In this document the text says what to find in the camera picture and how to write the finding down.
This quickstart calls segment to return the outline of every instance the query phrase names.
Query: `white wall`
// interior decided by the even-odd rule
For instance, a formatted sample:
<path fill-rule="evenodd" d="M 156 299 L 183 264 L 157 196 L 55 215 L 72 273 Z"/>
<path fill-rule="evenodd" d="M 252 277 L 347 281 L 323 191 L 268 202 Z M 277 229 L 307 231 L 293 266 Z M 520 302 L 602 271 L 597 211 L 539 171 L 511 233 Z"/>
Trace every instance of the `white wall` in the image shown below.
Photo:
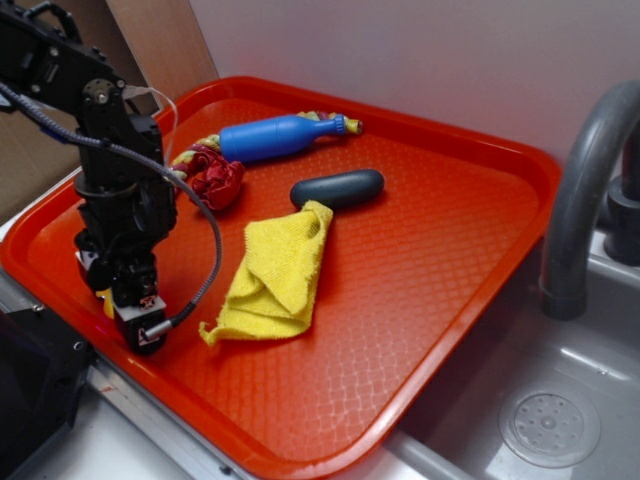
<path fill-rule="evenodd" d="M 638 0 L 190 0 L 221 77 L 251 75 L 536 146 L 564 162 L 640 78 Z"/>

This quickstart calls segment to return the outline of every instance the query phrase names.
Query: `faucet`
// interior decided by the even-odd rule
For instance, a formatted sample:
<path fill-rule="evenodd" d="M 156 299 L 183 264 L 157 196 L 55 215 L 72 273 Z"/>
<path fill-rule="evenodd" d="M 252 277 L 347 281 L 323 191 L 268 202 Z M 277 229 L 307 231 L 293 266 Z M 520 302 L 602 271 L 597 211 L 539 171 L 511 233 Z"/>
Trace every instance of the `faucet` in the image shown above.
<path fill-rule="evenodd" d="M 587 308 L 589 248 L 605 201 L 614 223 L 605 252 L 640 265 L 639 120 L 640 81 L 618 84 L 593 107 L 569 153 L 542 254 L 541 308 L 548 317 L 568 320 Z M 610 181 L 621 154 L 622 174 Z"/>

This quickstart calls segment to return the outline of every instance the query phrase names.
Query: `sink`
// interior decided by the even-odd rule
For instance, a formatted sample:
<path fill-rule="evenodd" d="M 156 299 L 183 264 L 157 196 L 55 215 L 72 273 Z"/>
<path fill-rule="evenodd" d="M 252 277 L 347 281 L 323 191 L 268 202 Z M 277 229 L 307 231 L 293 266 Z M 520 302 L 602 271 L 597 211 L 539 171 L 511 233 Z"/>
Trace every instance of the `sink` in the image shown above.
<path fill-rule="evenodd" d="M 553 320 L 539 307 L 541 250 L 399 424 L 452 466 L 428 478 L 640 478 L 640 272 L 592 254 L 587 312 Z"/>

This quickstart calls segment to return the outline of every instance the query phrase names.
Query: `yellow towel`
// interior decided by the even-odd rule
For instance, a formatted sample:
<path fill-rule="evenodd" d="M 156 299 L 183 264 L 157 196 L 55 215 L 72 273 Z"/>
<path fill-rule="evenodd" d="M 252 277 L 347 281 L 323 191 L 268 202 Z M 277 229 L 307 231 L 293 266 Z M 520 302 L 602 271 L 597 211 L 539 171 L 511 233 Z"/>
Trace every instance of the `yellow towel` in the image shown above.
<path fill-rule="evenodd" d="M 298 213 L 249 223 L 217 326 L 207 331 L 202 322 L 202 339 L 212 346 L 220 338 L 281 339 L 307 330 L 332 218 L 331 209 L 308 201 Z"/>

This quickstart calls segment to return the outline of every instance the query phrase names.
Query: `screw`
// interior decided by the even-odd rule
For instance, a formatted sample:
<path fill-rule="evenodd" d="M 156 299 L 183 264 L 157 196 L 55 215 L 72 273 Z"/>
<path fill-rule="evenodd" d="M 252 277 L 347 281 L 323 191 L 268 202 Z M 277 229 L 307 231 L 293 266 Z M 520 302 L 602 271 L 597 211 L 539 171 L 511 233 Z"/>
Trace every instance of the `screw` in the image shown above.
<path fill-rule="evenodd" d="M 94 99 L 98 105 L 104 105 L 109 101 L 109 95 L 102 90 L 98 90 L 94 96 Z"/>

